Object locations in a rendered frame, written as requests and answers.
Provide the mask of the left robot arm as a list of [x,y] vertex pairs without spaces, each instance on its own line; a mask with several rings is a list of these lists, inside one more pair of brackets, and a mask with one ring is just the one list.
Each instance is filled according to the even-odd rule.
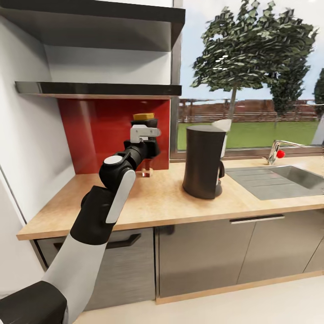
[[125,150],[103,160],[105,188],[94,185],[70,233],[41,280],[0,299],[0,324],[73,324],[90,300],[113,226],[135,182],[138,165],[157,156],[160,129],[130,128]]

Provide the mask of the paper coffee filter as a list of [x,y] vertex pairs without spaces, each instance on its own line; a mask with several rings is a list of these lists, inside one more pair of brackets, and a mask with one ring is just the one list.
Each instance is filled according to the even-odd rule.
[[232,119],[223,119],[223,120],[218,120],[216,122],[212,123],[212,126],[216,126],[218,128],[223,129],[224,131],[228,132],[231,126]]

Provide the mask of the bottle of coffee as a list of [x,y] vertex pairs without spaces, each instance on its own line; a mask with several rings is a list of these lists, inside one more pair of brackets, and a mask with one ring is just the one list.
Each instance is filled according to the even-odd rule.
[[[158,125],[158,119],[154,117],[154,113],[135,114],[134,120],[130,122],[133,128],[155,128]],[[156,137],[142,137],[143,140],[157,140]],[[157,143],[157,155],[159,155],[160,148]],[[153,159],[153,156],[146,156],[145,159]]]

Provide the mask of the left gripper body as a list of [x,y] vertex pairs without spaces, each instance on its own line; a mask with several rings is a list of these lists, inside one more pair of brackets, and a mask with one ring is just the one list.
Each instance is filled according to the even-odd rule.
[[146,156],[157,156],[157,143],[156,140],[143,140],[140,143],[132,143],[130,140],[124,141],[125,149],[135,149],[141,157],[141,161],[144,160]]

